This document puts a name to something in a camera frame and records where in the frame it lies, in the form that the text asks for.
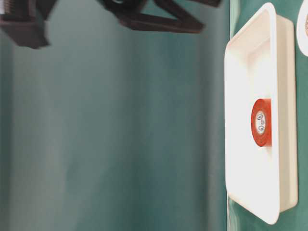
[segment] teal background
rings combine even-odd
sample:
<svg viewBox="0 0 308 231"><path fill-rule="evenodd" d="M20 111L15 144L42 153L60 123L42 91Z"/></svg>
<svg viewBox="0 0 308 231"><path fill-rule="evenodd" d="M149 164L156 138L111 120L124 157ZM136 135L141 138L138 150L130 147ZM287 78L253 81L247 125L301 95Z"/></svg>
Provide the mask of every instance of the teal background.
<svg viewBox="0 0 308 231"><path fill-rule="evenodd" d="M1 33L2 230L226 229L229 1L179 2L202 34L130 31L94 0L59 0L48 48Z"/></svg>
<svg viewBox="0 0 308 231"><path fill-rule="evenodd" d="M265 3L272 2L277 14L293 21L295 27L302 0L240 0L240 16L235 31L237 32L248 19ZM308 230L308 57L299 50L295 40L296 54L296 99L297 99L297 145L298 145L298 205L281 213L275 225L268 225L237 203L229 200L230 231L304 231Z"/></svg>

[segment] tape roll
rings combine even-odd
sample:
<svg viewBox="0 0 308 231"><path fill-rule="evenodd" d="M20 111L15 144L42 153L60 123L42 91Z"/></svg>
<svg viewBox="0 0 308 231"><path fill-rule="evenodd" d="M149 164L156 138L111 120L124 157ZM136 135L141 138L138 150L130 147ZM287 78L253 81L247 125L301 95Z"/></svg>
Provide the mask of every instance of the tape roll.
<svg viewBox="0 0 308 231"><path fill-rule="evenodd" d="M308 0L304 0L299 10L296 26L297 43L305 56L308 56Z"/></svg>
<svg viewBox="0 0 308 231"><path fill-rule="evenodd" d="M270 99L258 99L255 102L251 113L251 131L258 146L271 146Z"/></svg>

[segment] black bracket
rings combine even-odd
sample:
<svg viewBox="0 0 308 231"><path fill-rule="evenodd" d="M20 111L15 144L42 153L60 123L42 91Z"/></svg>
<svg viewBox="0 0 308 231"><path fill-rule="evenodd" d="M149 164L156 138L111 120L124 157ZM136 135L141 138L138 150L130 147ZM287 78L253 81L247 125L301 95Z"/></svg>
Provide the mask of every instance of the black bracket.
<svg viewBox="0 0 308 231"><path fill-rule="evenodd" d="M133 30L200 33L204 25L180 7L174 0L154 0L155 4L177 19L141 13L147 0L98 0L120 23ZM193 0L218 6L220 0Z"/></svg>
<svg viewBox="0 0 308 231"><path fill-rule="evenodd" d="M57 0L3 0L0 28L19 46L33 49L47 46L45 20ZM174 0L153 0L176 19L142 13L147 0L98 0L120 23L133 30L200 33L204 25ZM192 0L218 6L221 0Z"/></svg>

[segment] white tray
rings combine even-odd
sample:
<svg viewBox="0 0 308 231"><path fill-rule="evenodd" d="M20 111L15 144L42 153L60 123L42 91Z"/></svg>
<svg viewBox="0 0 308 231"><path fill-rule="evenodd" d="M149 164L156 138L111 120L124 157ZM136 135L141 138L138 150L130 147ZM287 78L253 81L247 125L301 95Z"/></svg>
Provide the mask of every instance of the white tray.
<svg viewBox="0 0 308 231"><path fill-rule="evenodd" d="M271 99L272 146L256 145L251 112ZM225 153L229 197L274 224L297 204L293 23L264 4L225 52Z"/></svg>

